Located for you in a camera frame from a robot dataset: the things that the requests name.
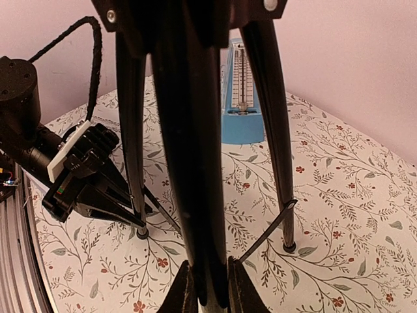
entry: pink wall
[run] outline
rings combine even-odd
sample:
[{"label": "pink wall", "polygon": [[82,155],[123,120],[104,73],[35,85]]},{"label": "pink wall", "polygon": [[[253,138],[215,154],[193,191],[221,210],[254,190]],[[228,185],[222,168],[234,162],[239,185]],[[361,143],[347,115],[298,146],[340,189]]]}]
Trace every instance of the pink wall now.
[{"label": "pink wall", "polygon": [[[25,59],[95,15],[89,0],[0,5],[0,55]],[[289,0],[276,28],[290,92],[417,163],[415,0]],[[92,44],[83,26],[36,63],[43,121],[87,101]],[[115,88],[114,58],[113,34],[104,33],[100,94]]]}]

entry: rubber foot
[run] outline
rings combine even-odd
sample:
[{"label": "rubber foot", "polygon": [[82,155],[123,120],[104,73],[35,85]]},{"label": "rubber foot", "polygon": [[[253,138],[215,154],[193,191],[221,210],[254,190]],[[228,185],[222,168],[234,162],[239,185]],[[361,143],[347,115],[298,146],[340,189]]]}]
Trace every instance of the rubber foot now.
[{"label": "rubber foot", "polygon": [[139,230],[136,230],[136,236],[139,239],[145,240],[147,237],[149,237],[149,230],[146,229],[146,233],[144,233],[143,235],[139,233]]},{"label": "rubber foot", "polygon": [[286,253],[293,253],[295,251],[295,249],[297,248],[297,245],[295,243],[293,243],[291,246],[285,246],[282,245],[284,251],[286,251]]}]

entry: blue metronome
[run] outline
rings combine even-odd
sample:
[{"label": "blue metronome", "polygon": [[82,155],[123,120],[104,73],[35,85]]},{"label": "blue metronome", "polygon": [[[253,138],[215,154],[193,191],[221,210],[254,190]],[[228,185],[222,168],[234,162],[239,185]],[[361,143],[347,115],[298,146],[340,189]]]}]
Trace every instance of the blue metronome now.
[{"label": "blue metronome", "polygon": [[222,89],[222,143],[263,142],[264,126],[252,71],[241,38],[230,40]]}]

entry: floral pattern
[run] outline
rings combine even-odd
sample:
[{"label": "floral pattern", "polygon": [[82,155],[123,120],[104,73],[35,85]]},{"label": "floral pattern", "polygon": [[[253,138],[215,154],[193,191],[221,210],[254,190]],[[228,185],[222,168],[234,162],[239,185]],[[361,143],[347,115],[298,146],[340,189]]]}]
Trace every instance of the floral pattern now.
[{"label": "floral pattern", "polygon": [[[308,101],[288,94],[287,102],[297,250],[284,252],[276,230],[245,262],[265,305],[271,312],[417,311],[414,166]],[[62,134],[84,116],[82,106],[48,126]],[[119,133],[116,92],[98,100],[94,122]],[[178,220],[151,77],[144,131],[146,184]],[[112,159],[124,174],[121,146]],[[278,213],[268,144],[223,145],[222,162],[227,251],[238,257]],[[128,226],[76,213],[61,224],[42,208],[42,189],[32,188],[60,312],[156,312],[186,258],[161,214],[148,218],[150,237],[141,241]]]}]

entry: tripod leg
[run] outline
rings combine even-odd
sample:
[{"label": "tripod leg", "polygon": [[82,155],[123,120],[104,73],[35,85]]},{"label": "tripod leg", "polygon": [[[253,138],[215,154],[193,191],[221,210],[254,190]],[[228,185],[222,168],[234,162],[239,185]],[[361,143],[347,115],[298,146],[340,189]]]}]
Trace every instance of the tripod leg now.
[{"label": "tripod leg", "polygon": [[[240,29],[265,123],[280,211],[293,199],[293,170],[287,101],[280,53],[272,20],[250,22]],[[283,221],[284,250],[293,252],[294,213]]]},{"label": "tripod leg", "polygon": [[[117,94],[119,98],[120,127],[126,174],[129,182],[134,213],[146,223],[143,189],[143,89],[145,85],[146,56],[130,56],[123,34],[116,33]],[[136,231],[146,239],[149,230]]]},{"label": "tripod leg", "polygon": [[169,176],[204,312],[228,306],[220,145],[220,51],[198,40],[185,1],[166,1],[152,67]]}]

